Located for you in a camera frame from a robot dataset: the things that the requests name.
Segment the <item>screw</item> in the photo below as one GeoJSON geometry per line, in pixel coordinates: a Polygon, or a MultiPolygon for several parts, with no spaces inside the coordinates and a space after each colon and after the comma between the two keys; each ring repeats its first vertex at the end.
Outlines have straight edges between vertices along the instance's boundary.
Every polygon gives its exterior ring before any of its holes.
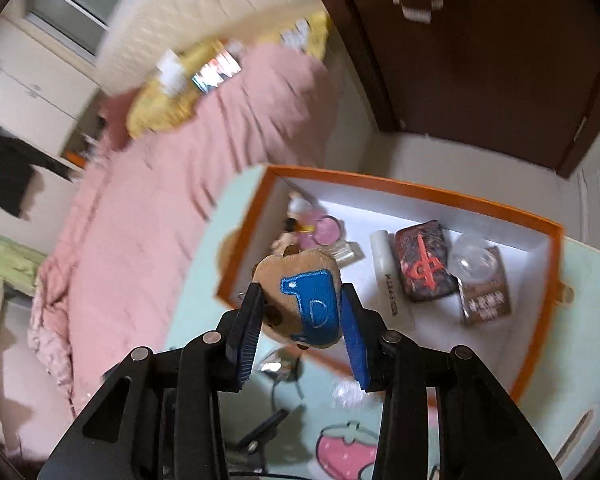
{"type": "Polygon", "coordinates": [[[149,356],[149,349],[145,346],[139,346],[131,351],[133,361],[142,361],[149,356]]]}
{"type": "Polygon", "coordinates": [[[400,339],[402,339],[402,334],[400,334],[400,332],[396,332],[395,330],[387,330],[382,334],[382,339],[388,343],[397,343],[400,341],[400,339]]]}
{"type": "Polygon", "coordinates": [[[215,330],[212,330],[211,332],[207,332],[205,335],[202,336],[202,341],[204,341],[208,345],[213,345],[214,343],[217,343],[221,339],[222,339],[222,335],[219,332],[216,332],[215,330]]]}
{"type": "Polygon", "coordinates": [[[471,359],[471,357],[474,355],[472,350],[468,346],[464,345],[457,346],[454,350],[454,353],[459,359],[471,359]]]}

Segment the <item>plush toy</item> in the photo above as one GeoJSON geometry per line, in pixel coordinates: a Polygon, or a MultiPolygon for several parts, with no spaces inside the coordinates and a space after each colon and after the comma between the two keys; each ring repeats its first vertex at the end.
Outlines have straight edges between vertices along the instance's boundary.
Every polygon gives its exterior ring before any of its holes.
{"type": "Polygon", "coordinates": [[[311,202],[306,200],[297,191],[289,194],[289,206],[286,210],[285,230],[280,233],[278,239],[272,243],[273,254],[282,255],[289,245],[298,245],[298,231],[302,218],[314,210],[311,202]]]}
{"type": "Polygon", "coordinates": [[[262,260],[253,281],[264,291],[264,325],[300,348],[328,348],[340,329],[340,269],[335,260],[312,249],[262,260]]]}

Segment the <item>white quilted headboard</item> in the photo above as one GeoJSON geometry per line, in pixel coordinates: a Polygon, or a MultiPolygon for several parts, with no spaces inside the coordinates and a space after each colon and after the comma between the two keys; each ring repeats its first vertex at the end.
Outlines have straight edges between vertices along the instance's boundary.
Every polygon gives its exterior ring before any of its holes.
{"type": "Polygon", "coordinates": [[[139,86],[165,50],[209,35],[248,40],[267,23],[321,7],[320,0],[121,0],[96,56],[108,94],[139,86]]]}

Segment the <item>white wall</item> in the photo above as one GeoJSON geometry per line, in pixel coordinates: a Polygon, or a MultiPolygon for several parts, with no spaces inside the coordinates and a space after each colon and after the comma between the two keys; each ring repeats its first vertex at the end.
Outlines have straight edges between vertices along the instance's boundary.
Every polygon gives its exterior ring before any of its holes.
{"type": "Polygon", "coordinates": [[[30,190],[30,207],[25,218],[11,216],[0,209],[0,234],[32,249],[49,254],[58,239],[64,219],[77,191],[77,184],[35,168],[30,190]]]}
{"type": "Polygon", "coordinates": [[[327,170],[359,172],[372,134],[378,131],[371,105],[337,30],[330,33],[325,59],[338,88],[336,125],[327,142],[327,170]]]}

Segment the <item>mint green table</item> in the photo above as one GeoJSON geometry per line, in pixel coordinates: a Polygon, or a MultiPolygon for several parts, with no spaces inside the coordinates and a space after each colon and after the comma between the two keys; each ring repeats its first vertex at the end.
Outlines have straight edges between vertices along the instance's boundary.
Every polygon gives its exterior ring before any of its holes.
{"type": "MultiPolygon", "coordinates": [[[[224,304],[216,300],[220,280],[216,253],[226,234],[242,224],[263,172],[263,166],[245,171],[219,201],[191,265],[166,348],[182,347],[213,329],[225,312],[224,304]]],[[[551,454],[560,452],[558,464],[568,478],[588,460],[600,439],[600,252],[565,238],[562,281],[574,288],[576,297],[572,305],[556,307],[541,360],[520,407],[551,454]]],[[[262,335],[256,360],[277,346],[262,335]]],[[[267,447],[270,471],[326,480],[329,477],[315,463],[316,442],[324,428],[354,420],[377,433],[381,405],[358,410],[334,407],[331,392],[337,381],[330,371],[304,360],[299,381],[304,399],[292,384],[277,387],[278,406],[295,410],[267,447]]],[[[270,415],[270,389],[267,378],[253,374],[243,392],[221,397],[225,439],[240,439],[270,415]]],[[[438,460],[435,428],[429,440],[433,465],[438,460]]]]}

